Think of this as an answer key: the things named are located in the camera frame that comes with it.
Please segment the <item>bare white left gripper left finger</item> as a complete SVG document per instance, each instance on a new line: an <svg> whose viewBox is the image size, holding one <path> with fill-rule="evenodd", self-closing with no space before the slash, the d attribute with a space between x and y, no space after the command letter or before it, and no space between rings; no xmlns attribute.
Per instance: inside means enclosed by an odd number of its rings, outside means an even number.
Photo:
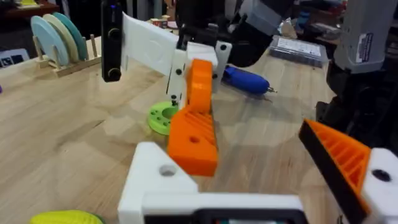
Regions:
<svg viewBox="0 0 398 224"><path fill-rule="evenodd" d="M119 223L143 223L146 193L197 193L198 185L154 142L140 142L118 204Z"/></svg>

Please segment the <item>white orange left gripper right finger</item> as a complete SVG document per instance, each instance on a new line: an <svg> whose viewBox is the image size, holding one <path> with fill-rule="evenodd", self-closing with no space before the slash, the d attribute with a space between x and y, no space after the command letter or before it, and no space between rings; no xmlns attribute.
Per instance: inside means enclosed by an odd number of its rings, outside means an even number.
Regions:
<svg viewBox="0 0 398 224"><path fill-rule="evenodd" d="M310 119L298 137L348 223L397 223L397 155Z"/></svg>

